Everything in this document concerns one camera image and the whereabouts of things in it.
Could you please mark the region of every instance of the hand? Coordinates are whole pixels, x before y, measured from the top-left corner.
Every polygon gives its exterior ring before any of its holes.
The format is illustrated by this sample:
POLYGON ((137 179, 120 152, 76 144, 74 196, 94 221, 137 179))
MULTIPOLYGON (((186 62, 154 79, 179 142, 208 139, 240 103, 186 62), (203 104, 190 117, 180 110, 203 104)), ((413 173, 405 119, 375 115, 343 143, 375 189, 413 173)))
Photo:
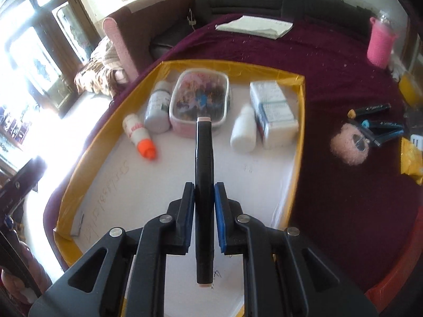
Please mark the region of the hand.
MULTIPOLYGON (((41 293, 44 293, 52 285, 50 277, 47 275, 43 266, 41 266, 37 259, 32 256, 31 250, 28 248, 28 246, 22 241, 20 241, 20 246, 22 255, 28 260, 28 269, 30 274, 34 278, 41 293)), ((21 303, 29 304, 26 297, 20 292, 25 288, 25 285, 21 279, 2 270, 1 280, 4 287, 15 299, 21 303)))

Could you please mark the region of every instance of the orange cap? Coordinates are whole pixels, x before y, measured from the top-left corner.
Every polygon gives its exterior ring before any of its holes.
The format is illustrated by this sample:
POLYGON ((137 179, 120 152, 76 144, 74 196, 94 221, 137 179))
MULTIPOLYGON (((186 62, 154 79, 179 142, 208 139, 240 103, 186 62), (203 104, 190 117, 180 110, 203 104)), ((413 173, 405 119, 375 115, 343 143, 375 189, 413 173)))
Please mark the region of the orange cap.
POLYGON ((141 142, 138 143, 137 149, 142 155, 149 160, 153 160, 156 158, 156 147, 151 139, 143 139, 141 142))

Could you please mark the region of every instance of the pink bottle holder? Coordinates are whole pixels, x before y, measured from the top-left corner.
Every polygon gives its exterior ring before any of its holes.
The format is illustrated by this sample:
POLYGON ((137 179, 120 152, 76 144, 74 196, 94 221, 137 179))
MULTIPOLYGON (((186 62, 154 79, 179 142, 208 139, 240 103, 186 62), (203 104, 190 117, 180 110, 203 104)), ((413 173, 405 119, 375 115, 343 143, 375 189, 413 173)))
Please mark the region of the pink bottle holder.
POLYGON ((374 17, 370 18, 370 23, 372 24, 372 32, 367 49, 367 58, 373 65, 385 69, 389 63, 392 46, 398 35, 374 17))

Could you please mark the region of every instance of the silver screw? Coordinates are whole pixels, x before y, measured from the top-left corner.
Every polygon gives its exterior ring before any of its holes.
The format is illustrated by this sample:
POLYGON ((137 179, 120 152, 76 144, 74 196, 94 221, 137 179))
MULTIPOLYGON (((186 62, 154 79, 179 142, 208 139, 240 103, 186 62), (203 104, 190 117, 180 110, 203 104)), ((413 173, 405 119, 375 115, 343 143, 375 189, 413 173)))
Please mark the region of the silver screw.
POLYGON ((286 232, 290 236, 298 236, 300 234, 300 231, 294 226, 289 227, 286 232))
POLYGON ((161 221, 162 223, 169 223, 172 221, 172 216, 171 215, 161 215, 159 218, 159 221, 161 221))
POLYGON ((113 228, 109 231, 109 235, 112 237, 119 237, 123 234, 123 231, 121 228, 113 228))
POLYGON ((236 220, 240 223, 248 223, 250 219, 251 218, 249 215, 239 215, 238 217, 236 217, 236 220))

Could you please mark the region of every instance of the triangular cutout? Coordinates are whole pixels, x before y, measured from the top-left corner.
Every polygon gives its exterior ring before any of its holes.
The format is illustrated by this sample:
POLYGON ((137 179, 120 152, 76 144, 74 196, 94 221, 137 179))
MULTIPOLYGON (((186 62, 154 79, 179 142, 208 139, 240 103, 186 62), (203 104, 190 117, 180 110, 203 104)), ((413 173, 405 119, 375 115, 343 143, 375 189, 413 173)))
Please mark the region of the triangular cutout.
POLYGON ((302 255, 317 292, 338 286, 339 279, 310 249, 303 249, 302 255))
POLYGON ((107 250, 100 248, 83 266, 70 277, 68 284, 78 290, 90 293, 97 281, 107 250))

